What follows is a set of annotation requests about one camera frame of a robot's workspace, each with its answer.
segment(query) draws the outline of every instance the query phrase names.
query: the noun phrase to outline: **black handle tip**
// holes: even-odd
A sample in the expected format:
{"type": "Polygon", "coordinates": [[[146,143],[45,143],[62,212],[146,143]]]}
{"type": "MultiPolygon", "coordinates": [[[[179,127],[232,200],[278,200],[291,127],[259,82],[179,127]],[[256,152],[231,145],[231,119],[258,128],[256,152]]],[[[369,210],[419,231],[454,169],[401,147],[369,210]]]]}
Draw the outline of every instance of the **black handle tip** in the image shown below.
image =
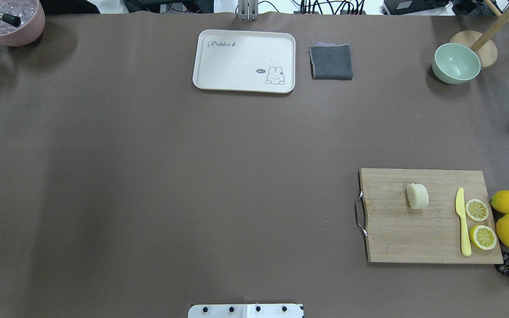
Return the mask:
{"type": "Polygon", "coordinates": [[[14,26],[16,28],[18,28],[21,25],[21,18],[20,17],[14,16],[14,15],[10,15],[10,14],[6,14],[6,13],[4,13],[3,21],[8,23],[8,24],[11,24],[12,26],[14,26]]]}

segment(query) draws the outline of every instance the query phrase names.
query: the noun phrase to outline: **white tray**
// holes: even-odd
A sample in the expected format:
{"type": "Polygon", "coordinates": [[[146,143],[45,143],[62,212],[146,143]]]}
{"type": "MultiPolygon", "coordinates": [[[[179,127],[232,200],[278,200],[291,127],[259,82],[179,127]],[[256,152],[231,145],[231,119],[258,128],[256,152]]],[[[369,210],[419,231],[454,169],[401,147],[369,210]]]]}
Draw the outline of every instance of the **white tray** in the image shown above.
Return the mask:
{"type": "Polygon", "coordinates": [[[296,40],[290,34],[205,30],[193,81],[200,89],[288,93],[295,85],[296,40]]]}

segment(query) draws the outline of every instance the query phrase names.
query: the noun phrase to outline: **gray tabletop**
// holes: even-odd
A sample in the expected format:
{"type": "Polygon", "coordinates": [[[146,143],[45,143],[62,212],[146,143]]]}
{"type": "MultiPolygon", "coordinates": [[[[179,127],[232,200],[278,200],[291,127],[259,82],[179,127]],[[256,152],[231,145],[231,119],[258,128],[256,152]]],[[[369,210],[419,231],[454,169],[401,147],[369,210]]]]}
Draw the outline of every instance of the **gray tabletop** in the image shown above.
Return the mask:
{"type": "Polygon", "coordinates": [[[305,304],[316,317],[509,317],[492,265],[372,264],[361,167],[482,170],[509,189],[509,25],[495,66],[430,65],[493,18],[49,16],[0,47],[0,317],[185,317],[191,304],[305,304]],[[206,29],[287,32],[287,95],[192,84],[206,29]],[[354,79],[312,80],[349,43],[354,79]]]}

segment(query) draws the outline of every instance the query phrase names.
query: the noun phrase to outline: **bunny illustration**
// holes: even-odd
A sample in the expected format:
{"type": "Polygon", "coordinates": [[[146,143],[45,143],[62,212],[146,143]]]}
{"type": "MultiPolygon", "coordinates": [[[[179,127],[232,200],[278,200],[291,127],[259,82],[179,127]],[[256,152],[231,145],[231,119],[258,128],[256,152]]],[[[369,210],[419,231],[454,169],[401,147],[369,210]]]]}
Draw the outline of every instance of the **bunny illustration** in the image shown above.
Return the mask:
{"type": "Polygon", "coordinates": [[[266,84],[285,84],[284,72],[281,67],[270,67],[268,69],[268,76],[266,77],[266,84]]]}

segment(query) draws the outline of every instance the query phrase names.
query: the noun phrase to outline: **gray towel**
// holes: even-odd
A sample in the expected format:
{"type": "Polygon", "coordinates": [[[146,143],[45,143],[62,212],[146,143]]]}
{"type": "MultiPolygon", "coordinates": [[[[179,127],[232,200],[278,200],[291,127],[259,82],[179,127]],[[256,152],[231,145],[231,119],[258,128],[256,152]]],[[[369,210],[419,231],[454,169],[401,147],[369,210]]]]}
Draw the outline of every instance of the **gray towel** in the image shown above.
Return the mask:
{"type": "Polygon", "coordinates": [[[325,44],[309,46],[311,75],[315,79],[353,79],[351,46],[325,44]]]}

